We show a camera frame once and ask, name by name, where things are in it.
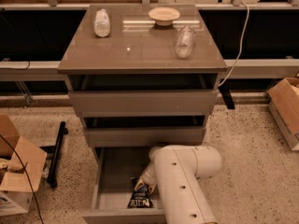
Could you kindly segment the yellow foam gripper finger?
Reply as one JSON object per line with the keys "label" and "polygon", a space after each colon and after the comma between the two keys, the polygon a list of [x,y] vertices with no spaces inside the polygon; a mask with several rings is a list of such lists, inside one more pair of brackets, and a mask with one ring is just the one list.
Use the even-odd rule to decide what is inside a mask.
{"label": "yellow foam gripper finger", "polygon": [[134,191],[143,190],[147,195],[151,195],[156,188],[156,179],[140,176],[134,187]]}

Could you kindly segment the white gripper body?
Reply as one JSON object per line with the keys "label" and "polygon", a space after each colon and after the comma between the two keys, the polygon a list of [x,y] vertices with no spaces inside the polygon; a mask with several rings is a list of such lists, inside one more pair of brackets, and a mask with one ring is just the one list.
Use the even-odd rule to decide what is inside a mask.
{"label": "white gripper body", "polygon": [[141,178],[142,182],[147,185],[156,185],[157,184],[155,170],[154,170],[154,164],[152,161],[144,169],[140,178]]}

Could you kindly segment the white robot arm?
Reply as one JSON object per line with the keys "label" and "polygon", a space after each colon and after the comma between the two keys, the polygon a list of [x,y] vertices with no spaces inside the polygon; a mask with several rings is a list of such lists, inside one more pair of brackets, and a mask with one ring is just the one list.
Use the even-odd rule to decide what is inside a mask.
{"label": "white robot arm", "polygon": [[217,224],[199,179],[216,175],[222,167],[219,151],[208,146],[153,147],[149,165],[135,189],[157,187],[167,224]]}

